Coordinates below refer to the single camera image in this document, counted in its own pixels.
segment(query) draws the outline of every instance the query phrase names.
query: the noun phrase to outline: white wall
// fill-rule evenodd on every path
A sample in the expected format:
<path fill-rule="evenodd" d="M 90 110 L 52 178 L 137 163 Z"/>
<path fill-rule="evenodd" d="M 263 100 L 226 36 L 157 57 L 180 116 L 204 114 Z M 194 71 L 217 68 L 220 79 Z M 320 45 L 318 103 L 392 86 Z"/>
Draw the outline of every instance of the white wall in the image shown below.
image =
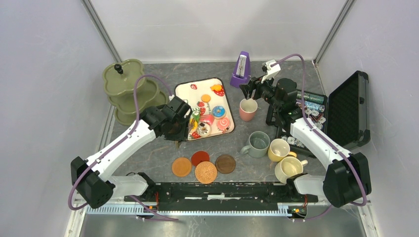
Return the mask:
<path fill-rule="evenodd" d="M 91 0 L 123 59 L 316 56 L 345 0 Z"/>
<path fill-rule="evenodd" d="M 78 0 L 3 0 L 0 31 L 0 236 L 60 237 L 70 161 L 100 141 L 113 59 Z"/>
<path fill-rule="evenodd" d="M 327 94 L 355 70 L 370 76 L 372 203 L 384 237 L 416 236 L 419 211 L 419 2 L 356 1 L 320 61 Z"/>

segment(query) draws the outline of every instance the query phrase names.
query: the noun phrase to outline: green mug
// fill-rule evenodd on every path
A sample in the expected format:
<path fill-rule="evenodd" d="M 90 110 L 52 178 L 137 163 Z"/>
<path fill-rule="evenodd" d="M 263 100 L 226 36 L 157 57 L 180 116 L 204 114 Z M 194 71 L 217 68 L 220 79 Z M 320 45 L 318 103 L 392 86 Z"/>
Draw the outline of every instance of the green mug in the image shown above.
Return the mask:
<path fill-rule="evenodd" d="M 269 144 L 271 144 L 271 139 L 269 139 L 268 134 L 256 131 L 250 134 L 247 145 L 240 150 L 240 153 L 247 153 L 251 157 L 260 158 L 268 151 Z"/>

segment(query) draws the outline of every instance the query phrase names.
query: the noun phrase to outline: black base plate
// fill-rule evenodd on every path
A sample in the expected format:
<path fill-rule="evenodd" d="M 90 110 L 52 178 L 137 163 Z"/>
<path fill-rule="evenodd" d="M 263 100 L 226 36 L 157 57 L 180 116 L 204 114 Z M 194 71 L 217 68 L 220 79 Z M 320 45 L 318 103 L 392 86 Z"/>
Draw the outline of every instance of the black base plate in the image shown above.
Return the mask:
<path fill-rule="evenodd" d="M 304 195 L 293 194 L 287 185 L 278 182 L 223 183 L 156 183 L 150 192 L 158 193 L 160 211 L 253 211 L 278 210 L 279 202 L 304 202 Z M 230 200 L 210 199 L 224 194 Z M 155 195 L 142 195 L 141 201 L 156 201 Z M 317 196 L 307 195 L 308 202 L 318 202 Z M 125 201 L 134 201 L 125 197 Z"/>

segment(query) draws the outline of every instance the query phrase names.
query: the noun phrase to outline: mug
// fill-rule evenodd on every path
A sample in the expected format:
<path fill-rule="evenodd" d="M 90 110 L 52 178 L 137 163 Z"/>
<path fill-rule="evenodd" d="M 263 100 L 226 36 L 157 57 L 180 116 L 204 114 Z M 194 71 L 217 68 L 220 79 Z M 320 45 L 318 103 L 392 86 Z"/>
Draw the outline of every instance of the mug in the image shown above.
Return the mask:
<path fill-rule="evenodd" d="M 271 142 L 268 149 L 268 157 L 271 161 L 279 162 L 290 153 L 290 145 L 287 141 L 277 138 Z"/>
<path fill-rule="evenodd" d="M 275 176 L 281 183 L 287 183 L 287 179 L 303 172 L 303 166 L 307 160 L 299 161 L 295 157 L 285 157 L 275 166 Z"/>
<path fill-rule="evenodd" d="M 250 121 L 253 119 L 257 110 L 257 102 L 253 99 L 243 99 L 240 102 L 239 114 L 243 121 Z"/>
<path fill-rule="evenodd" d="M 248 138 L 247 146 L 243 147 L 240 153 L 248 153 L 251 157 L 260 158 L 266 154 L 270 143 L 271 139 L 266 133 L 253 132 Z"/>

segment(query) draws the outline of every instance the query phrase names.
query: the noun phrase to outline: black knob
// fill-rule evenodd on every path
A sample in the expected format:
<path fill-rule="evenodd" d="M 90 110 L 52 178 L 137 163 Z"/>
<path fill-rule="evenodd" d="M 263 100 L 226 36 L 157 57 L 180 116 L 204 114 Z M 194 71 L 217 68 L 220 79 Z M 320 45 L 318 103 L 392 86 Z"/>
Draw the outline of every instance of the black knob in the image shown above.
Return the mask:
<path fill-rule="evenodd" d="M 124 71 L 122 70 L 122 66 L 120 64 L 115 64 L 114 69 L 119 73 L 122 74 Z"/>

